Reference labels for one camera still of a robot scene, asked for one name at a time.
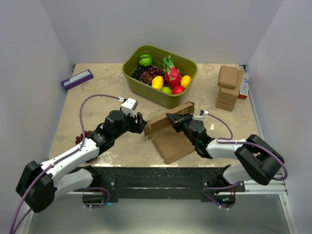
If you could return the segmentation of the red grape bunch in bin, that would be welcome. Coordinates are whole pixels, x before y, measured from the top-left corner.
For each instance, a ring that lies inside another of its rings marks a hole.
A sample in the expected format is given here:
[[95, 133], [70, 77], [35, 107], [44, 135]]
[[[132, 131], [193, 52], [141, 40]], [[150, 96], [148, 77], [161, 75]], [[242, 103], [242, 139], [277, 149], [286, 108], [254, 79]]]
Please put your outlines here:
[[152, 85], [152, 80], [156, 76], [162, 76], [163, 79], [165, 80], [165, 73], [162, 69], [156, 67], [156, 66], [146, 66], [146, 72], [144, 72], [144, 78], [143, 78], [143, 83]]

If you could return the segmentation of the green watermelon toy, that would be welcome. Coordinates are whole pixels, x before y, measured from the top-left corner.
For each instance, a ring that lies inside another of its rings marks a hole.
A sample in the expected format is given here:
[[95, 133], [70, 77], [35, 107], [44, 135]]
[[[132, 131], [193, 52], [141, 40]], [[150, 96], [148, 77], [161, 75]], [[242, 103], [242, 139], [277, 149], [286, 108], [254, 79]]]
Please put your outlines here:
[[153, 63], [153, 58], [149, 54], [143, 54], [139, 57], [138, 63], [141, 66], [150, 66]]

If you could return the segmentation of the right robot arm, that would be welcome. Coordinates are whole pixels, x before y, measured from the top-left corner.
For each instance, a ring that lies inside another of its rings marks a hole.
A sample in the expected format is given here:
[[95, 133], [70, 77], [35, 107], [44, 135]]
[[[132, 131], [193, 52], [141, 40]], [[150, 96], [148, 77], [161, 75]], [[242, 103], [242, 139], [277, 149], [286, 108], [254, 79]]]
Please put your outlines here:
[[284, 158], [258, 135], [234, 140], [233, 137], [212, 138], [207, 134], [203, 118], [212, 116], [207, 111], [194, 114], [170, 114], [166, 117], [173, 129], [182, 132], [202, 158], [229, 158], [238, 160], [237, 165], [228, 165], [207, 183], [205, 190], [229, 191], [244, 181], [253, 180], [268, 185], [271, 180], [285, 180], [288, 171]]

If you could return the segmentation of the olive green plastic bin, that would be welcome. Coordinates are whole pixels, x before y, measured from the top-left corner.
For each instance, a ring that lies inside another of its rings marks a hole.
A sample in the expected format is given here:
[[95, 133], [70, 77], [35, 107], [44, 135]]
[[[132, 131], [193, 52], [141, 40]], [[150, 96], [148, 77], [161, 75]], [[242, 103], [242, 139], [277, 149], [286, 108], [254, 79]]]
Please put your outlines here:
[[132, 92], [169, 109], [182, 103], [197, 72], [193, 61], [152, 45], [136, 49], [122, 66]]

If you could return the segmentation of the pink dragon fruit toy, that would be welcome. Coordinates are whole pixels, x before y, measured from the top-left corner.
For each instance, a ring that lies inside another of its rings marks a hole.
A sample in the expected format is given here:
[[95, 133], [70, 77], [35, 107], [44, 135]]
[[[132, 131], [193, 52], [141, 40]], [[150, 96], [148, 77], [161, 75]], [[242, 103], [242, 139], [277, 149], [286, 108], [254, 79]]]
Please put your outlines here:
[[175, 67], [172, 57], [169, 55], [163, 58], [163, 65], [165, 71], [165, 79], [171, 88], [179, 86], [181, 83], [181, 72]]

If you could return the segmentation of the brown cardboard paper box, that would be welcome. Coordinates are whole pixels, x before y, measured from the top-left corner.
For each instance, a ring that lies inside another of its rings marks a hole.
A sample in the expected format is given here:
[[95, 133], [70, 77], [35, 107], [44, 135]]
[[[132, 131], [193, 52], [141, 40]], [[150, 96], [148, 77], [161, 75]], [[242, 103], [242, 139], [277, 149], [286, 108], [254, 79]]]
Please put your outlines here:
[[152, 140], [161, 160], [159, 164], [170, 165], [194, 151], [194, 146], [187, 137], [173, 129], [166, 114], [182, 115], [194, 112], [195, 104], [188, 101], [173, 109], [166, 109], [147, 121], [143, 130], [144, 136]]

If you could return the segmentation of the purple flat box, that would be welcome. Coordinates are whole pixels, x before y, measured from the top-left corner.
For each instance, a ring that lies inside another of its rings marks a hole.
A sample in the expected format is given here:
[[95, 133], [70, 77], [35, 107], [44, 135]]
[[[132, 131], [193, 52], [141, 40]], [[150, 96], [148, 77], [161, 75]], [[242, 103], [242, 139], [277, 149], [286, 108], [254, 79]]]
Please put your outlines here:
[[88, 70], [85, 70], [81, 73], [78, 73], [68, 79], [65, 79], [61, 82], [61, 85], [62, 87], [65, 89], [65, 90], [70, 90], [74, 87], [77, 87], [78, 85], [80, 84], [83, 84], [91, 79], [94, 78], [94, 75], [93, 73], [88, 69]]

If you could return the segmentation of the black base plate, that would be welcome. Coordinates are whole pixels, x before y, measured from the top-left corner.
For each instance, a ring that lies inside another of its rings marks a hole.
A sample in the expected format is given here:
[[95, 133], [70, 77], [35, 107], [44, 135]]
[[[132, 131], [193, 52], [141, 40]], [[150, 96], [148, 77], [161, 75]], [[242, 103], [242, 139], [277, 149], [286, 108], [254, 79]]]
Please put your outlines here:
[[194, 199], [219, 204], [235, 203], [236, 192], [245, 191], [244, 183], [229, 188], [221, 178], [221, 168], [185, 167], [92, 167], [95, 176], [89, 185], [92, 192], [102, 192], [110, 202], [120, 199]]

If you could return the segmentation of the red apple toy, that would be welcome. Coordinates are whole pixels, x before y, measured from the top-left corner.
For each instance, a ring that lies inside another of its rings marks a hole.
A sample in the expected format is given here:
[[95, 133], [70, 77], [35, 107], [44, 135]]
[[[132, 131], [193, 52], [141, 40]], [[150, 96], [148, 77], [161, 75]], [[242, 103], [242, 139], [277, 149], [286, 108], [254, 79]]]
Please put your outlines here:
[[181, 94], [185, 91], [185, 87], [181, 86], [181, 85], [177, 85], [173, 88], [172, 90], [172, 94], [173, 95], [178, 95]]

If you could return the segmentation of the yellow mango toy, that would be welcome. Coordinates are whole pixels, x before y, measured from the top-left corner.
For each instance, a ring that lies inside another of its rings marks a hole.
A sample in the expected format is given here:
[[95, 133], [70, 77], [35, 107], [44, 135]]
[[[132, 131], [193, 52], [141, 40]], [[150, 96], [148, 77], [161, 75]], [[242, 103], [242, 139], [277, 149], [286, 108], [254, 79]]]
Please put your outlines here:
[[158, 90], [163, 88], [164, 79], [162, 76], [156, 76], [152, 80], [152, 87]]
[[189, 75], [184, 75], [181, 79], [180, 85], [184, 88], [187, 88], [191, 80], [192, 78]]

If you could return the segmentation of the green lime toy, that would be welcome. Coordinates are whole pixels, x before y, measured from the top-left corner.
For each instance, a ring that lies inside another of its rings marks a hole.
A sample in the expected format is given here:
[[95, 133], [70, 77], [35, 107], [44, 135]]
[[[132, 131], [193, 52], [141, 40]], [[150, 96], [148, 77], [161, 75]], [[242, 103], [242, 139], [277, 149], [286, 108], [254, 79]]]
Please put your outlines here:
[[167, 94], [172, 94], [172, 89], [169, 87], [164, 86], [162, 89], [162, 92], [167, 93]]

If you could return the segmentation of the dark purple grape bunch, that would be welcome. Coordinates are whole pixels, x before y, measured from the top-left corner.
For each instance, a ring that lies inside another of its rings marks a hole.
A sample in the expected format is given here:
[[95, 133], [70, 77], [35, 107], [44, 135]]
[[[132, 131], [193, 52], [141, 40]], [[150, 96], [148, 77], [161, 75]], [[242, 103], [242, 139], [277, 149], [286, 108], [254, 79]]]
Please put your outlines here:
[[135, 69], [131, 77], [136, 80], [143, 81], [144, 72], [146, 72], [146, 68], [144, 66], [139, 66]]

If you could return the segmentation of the yellow mango toy left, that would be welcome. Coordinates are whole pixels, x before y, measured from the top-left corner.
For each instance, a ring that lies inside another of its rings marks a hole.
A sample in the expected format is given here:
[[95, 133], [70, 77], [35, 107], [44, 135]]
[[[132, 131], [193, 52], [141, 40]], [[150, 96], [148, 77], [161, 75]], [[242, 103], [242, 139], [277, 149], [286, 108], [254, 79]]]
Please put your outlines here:
[[152, 87], [158, 90], [163, 88], [164, 79], [162, 76], [156, 76], [152, 80]]

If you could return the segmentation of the yellow mango toy right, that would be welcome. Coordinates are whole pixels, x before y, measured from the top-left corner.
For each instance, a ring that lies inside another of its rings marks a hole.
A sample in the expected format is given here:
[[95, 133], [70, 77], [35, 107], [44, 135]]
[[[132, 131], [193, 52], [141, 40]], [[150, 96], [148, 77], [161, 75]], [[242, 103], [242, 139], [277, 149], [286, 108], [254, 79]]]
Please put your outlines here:
[[187, 88], [191, 80], [192, 78], [189, 75], [184, 75], [181, 79], [180, 85], [184, 88]]

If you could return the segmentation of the red grape bunch on table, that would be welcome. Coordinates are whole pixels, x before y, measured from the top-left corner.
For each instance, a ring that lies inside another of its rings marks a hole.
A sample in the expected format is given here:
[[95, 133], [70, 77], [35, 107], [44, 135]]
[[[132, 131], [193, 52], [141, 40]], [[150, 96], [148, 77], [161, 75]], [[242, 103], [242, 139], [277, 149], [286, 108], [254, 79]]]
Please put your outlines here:
[[[92, 132], [92, 131], [90, 131], [90, 130], [89, 130], [89, 131], [84, 131], [85, 137], [88, 137], [89, 134], [90, 134], [91, 132]], [[82, 142], [82, 139], [83, 139], [83, 133], [81, 133], [79, 136], [76, 136], [75, 144], [78, 145], [79, 143], [81, 143], [81, 142]], [[91, 162], [93, 162], [95, 159], [96, 159], [96, 158], [92, 158], [92, 159], [86, 161], [86, 163], [91, 163]]]

